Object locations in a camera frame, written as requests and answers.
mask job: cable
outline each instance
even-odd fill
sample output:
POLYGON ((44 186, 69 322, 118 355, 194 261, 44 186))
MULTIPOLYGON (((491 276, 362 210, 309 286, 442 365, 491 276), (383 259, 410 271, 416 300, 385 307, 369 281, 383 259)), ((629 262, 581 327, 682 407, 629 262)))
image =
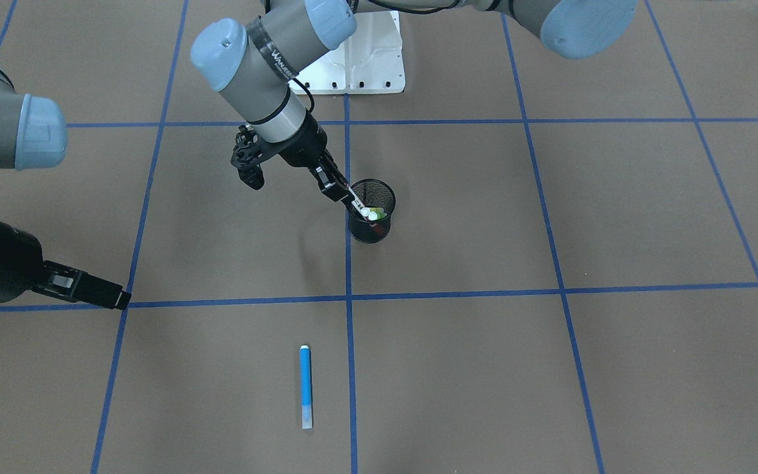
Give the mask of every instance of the cable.
POLYGON ((385 3, 380 0, 368 0, 370 3, 373 3, 377 7, 382 7, 383 9, 389 9, 389 10, 397 10, 397 12, 401 13, 411 13, 413 15, 430 15, 431 13, 438 13, 443 10, 448 9, 454 9, 458 6, 458 3, 461 3, 461 0, 454 0, 451 5, 448 7, 438 7, 436 9, 429 9, 429 10, 412 10, 412 9, 406 9, 404 7, 396 7, 390 3, 385 3))
POLYGON ((309 92, 309 88, 306 87, 306 84, 301 83, 300 81, 297 80, 297 78, 293 78, 291 80, 294 81, 295 84, 299 85, 300 89, 302 89, 303 92, 305 92, 309 96, 309 113, 311 114, 312 111, 315 110, 315 98, 312 96, 312 93, 309 92))

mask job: blue marker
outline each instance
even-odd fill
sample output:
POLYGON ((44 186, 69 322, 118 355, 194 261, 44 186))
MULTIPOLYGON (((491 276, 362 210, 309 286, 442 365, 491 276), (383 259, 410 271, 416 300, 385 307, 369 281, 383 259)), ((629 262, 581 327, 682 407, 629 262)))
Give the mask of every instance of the blue marker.
POLYGON ((303 429, 312 429, 312 352, 300 347, 300 400, 303 405, 303 429))

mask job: pen holder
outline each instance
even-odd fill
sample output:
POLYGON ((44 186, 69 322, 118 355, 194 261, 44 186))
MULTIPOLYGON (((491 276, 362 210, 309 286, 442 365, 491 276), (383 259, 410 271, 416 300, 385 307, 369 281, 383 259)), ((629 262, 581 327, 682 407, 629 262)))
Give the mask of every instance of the pen holder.
POLYGON ((391 230, 391 214, 397 205, 397 198, 391 186, 379 180, 361 180, 353 185, 353 192, 367 207, 381 207, 385 216, 373 221, 367 220, 355 212, 352 206, 349 211, 349 233, 353 238, 364 244, 375 244, 385 238, 391 230))

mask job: white bracket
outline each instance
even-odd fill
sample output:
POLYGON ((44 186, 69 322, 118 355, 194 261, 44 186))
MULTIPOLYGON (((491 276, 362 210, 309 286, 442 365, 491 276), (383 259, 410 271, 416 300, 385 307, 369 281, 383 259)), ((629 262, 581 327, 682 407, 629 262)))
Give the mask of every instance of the white bracket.
MULTIPOLYGON (((355 19, 355 35, 307 66, 297 78, 317 94, 403 92, 399 13, 358 13, 355 19)), ((289 85, 295 93, 304 93, 297 84, 289 85)))

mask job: light blue joint cap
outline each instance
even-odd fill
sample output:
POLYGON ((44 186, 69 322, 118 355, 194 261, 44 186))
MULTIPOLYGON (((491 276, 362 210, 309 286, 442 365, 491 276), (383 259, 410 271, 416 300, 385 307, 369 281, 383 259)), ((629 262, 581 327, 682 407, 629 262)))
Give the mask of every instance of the light blue joint cap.
POLYGON ((569 59, 604 51, 628 29, 638 0, 561 0, 542 24, 540 40, 569 59))
POLYGON ((345 0, 305 0, 309 21, 329 51, 355 33, 355 15, 345 0))
POLYGON ((66 156, 68 141, 66 119, 60 106, 52 99, 25 94, 16 133, 13 167, 20 171, 26 168, 54 168, 66 156))
POLYGON ((238 71, 247 31, 238 21, 222 18, 210 24, 192 44, 192 64, 201 71, 214 91, 222 91, 238 71))

